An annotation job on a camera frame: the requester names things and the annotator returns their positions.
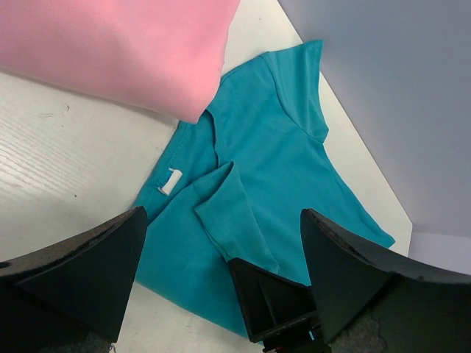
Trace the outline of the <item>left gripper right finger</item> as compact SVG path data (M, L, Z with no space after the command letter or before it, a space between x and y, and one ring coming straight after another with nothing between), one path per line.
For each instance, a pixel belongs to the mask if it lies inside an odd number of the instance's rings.
M468 352L470 276L427 265L301 214L321 330L333 352Z

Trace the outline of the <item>teal t-shirt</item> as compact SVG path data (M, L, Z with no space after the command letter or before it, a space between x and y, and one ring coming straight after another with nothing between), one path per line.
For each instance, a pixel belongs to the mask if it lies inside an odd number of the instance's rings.
M321 56L319 40L261 54L222 77L197 123L178 124L135 201L148 218L138 283L246 335L227 262L308 284L302 210L393 245L325 151Z

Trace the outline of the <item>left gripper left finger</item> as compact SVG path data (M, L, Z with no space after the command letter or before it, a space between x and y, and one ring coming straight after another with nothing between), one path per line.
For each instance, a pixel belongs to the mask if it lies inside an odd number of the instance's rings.
M1 262L2 352L109 352L144 247L135 207L71 238Z

